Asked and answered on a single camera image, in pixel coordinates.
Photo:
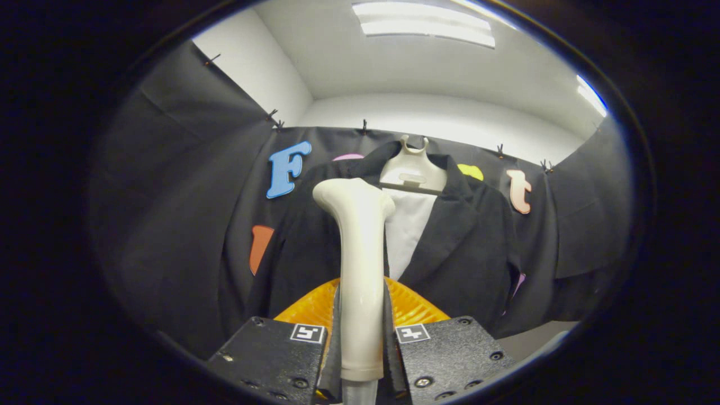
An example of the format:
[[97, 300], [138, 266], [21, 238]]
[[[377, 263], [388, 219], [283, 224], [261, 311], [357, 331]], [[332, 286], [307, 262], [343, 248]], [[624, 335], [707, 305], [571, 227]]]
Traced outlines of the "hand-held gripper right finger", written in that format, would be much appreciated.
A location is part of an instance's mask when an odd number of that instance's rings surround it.
[[386, 404], [442, 402], [514, 367], [471, 316], [452, 318], [403, 284], [385, 282]]

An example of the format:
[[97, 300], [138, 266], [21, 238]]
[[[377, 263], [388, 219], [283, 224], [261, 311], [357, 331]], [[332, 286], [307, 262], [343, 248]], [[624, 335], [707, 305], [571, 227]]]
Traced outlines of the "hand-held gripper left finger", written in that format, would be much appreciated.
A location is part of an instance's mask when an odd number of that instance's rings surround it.
[[275, 318], [254, 316], [208, 360], [244, 389], [292, 404], [340, 402], [335, 303], [339, 279], [311, 290]]

